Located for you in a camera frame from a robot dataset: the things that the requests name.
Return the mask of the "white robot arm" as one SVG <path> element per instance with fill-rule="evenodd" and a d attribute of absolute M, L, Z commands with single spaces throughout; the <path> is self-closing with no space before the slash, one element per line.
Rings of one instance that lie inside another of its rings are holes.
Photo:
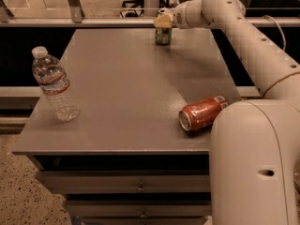
<path fill-rule="evenodd" d="M 293 181 L 300 159 L 299 64 L 248 22 L 239 0 L 186 1 L 154 24 L 221 30 L 261 95 L 230 105 L 212 126 L 213 225 L 299 225 Z"/>

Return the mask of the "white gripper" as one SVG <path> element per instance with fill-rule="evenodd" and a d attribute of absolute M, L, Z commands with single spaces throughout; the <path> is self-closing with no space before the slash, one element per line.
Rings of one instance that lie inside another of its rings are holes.
<path fill-rule="evenodd" d="M 190 0 L 174 9 L 174 24 L 179 29 L 208 28 L 210 22 L 203 16 L 203 0 Z M 172 28 L 173 15 L 163 14 L 154 19 L 156 28 Z"/>

